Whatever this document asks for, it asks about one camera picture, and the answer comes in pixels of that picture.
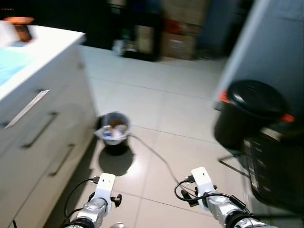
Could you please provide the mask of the white kitchen island cabinet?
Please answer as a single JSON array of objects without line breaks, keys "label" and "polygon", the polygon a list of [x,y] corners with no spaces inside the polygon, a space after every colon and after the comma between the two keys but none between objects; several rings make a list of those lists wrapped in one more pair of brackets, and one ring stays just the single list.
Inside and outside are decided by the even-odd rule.
[{"label": "white kitchen island cabinet", "polygon": [[[0,85],[0,228],[41,228],[85,154],[97,120],[82,55],[85,34],[29,26],[33,40],[6,47],[33,56],[13,78]],[[50,91],[11,128],[11,121],[41,90]],[[31,148],[22,144],[48,119],[59,116]],[[48,176],[76,145],[61,171]]]}]

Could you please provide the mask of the black lidded trash bin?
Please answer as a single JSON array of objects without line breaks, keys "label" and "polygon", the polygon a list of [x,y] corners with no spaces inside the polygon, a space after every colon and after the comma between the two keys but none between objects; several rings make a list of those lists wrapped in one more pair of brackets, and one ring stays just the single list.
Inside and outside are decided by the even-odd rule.
[{"label": "black lidded trash bin", "polygon": [[248,137],[278,122],[295,118],[282,94],[256,80],[239,80],[220,95],[221,109],[215,122],[216,141],[231,150],[239,150]]}]

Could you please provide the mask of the black boxy appliance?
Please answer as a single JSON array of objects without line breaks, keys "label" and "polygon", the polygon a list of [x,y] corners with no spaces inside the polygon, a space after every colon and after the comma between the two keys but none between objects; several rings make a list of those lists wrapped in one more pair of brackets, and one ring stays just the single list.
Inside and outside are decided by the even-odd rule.
[{"label": "black boxy appliance", "polygon": [[250,189],[268,206],[304,215],[304,131],[286,131],[275,139],[258,133],[244,140]]}]

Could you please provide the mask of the grey fridge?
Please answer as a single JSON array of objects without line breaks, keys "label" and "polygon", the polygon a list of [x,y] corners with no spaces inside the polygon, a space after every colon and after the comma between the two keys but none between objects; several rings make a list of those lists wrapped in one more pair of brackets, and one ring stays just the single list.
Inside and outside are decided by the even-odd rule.
[{"label": "grey fridge", "polygon": [[304,119],[304,0],[254,0],[213,100],[245,79],[278,90],[289,115]]}]

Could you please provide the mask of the brown cardboard box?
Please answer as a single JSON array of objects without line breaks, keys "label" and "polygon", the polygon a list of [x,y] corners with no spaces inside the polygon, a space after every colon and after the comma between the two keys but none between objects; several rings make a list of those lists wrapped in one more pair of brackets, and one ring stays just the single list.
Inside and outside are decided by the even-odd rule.
[{"label": "brown cardboard box", "polygon": [[196,37],[163,32],[161,55],[177,59],[195,59]]}]

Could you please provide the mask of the dark shelf unit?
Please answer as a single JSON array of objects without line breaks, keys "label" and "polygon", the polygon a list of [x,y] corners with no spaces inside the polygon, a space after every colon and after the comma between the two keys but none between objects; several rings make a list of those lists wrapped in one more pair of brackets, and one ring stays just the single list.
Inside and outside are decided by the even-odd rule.
[{"label": "dark shelf unit", "polygon": [[161,56],[162,0],[107,0],[113,28],[112,52],[154,62]]}]

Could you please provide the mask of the small grey waste bucket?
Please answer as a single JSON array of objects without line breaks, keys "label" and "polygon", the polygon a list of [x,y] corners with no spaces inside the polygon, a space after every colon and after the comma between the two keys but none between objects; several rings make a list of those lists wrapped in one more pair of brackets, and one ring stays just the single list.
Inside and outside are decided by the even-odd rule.
[{"label": "small grey waste bucket", "polygon": [[121,155],[128,149],[131,121],[121,112],[109,112],[97,119],[95,136],[104,143],[110,155]]}]

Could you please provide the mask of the flat silver drawer strip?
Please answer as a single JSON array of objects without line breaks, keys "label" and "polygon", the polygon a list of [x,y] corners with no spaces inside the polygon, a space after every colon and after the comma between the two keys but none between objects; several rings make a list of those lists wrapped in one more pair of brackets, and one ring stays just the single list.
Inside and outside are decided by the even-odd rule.
[{"label": "flat silver drawer strip", "polygon": [[24,106],[24,108],[21,109],[19,113],[17,113],[17,115],[15,115],[15,117],[13,117],[11,121],[4,124],[4,129],[6,130],[17,124],[22,117],[26,115],[26,113],[28,113],[40,100],[46,96],[49,91],[50,89],[41,90],[26,106]]}]

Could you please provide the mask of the brown jar orange lid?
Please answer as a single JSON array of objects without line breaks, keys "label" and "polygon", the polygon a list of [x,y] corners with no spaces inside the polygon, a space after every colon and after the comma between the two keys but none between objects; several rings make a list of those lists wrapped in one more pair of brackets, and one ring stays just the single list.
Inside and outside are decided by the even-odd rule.
[{"label": "brown jar orange lid", "polygon": [[28,26],[32,24],[34,18],[32,17],[6,17],[3,21],[9,22],[15,28],[19,41],[22,43],[30,43],[33,40],[32,33]]}]

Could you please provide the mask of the light blue cloth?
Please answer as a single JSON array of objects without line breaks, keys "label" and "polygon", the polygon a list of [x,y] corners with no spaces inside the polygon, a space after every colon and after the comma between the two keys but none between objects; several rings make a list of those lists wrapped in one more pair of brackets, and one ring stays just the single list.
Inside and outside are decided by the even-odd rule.
[{"label": "light blue cloth", "polygon": [[33,56],[9,49],[0,49],[0,86],[13,78],[21,69],[26,67]]}]

